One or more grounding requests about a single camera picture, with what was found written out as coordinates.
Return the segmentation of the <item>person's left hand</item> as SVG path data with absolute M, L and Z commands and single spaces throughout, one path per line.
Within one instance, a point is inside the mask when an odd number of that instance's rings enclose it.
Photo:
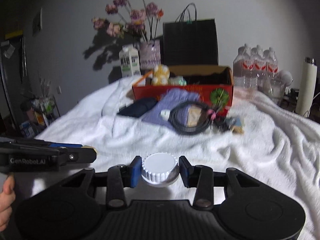
M 3 184 L 1 192 L 0 202 L 0 230 L 1 232 L 6 229 L 9 223 L 9 219 L 12 213 L 11 205 L 15 201 L 16 194 L 14 191 L 15 178 L 13 174 L 10 174 Z

